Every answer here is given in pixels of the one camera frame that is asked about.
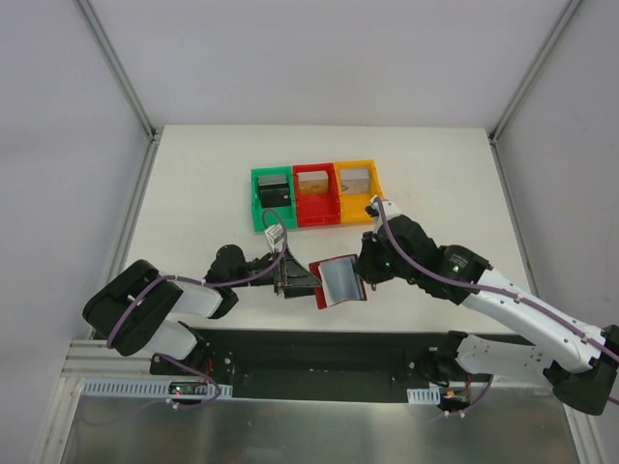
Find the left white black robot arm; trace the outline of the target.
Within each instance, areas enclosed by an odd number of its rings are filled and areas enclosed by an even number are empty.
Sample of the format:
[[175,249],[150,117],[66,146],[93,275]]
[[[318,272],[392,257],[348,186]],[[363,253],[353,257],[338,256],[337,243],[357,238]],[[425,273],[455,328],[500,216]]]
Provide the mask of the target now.
[[121,356],[144,350],[193,376],[211,371],[212,355],[207,342],[173,315],[219,320],[239,302],[237,287],[271,286],[291,299],[311,296],[320,285],[289,250],[248,261],[239,246],[226,245],[201,280],[163,275],[137,260],[86,303],[82,317]]

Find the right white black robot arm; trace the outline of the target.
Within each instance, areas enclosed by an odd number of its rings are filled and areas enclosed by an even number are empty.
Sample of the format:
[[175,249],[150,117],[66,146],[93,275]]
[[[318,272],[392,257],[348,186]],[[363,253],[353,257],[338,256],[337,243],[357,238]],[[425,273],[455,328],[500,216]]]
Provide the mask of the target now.
[[618,328],[570,316],[502,275],[464,246],[439,246],[391,201],[373,196],[366,207],[373,228],[362,237],[355,265],[370,286],[399,278],[431,297],[461,305],[525,339],[513,344],[450,332],[432,356],[441,381],[465,374],[527,379],[565,405],[599,416],[612,402],[618,374]]

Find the red leather card holder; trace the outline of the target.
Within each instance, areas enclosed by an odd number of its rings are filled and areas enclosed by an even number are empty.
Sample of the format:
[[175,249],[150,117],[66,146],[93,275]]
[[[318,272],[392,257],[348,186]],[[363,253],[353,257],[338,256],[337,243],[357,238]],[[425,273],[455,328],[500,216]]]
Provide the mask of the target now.
[[309,264],[309,271],[320,280],[320,286],[314,289],[319,310],[368,300],[365,284],[355,271],[357,261],[357,254],[347,254]]

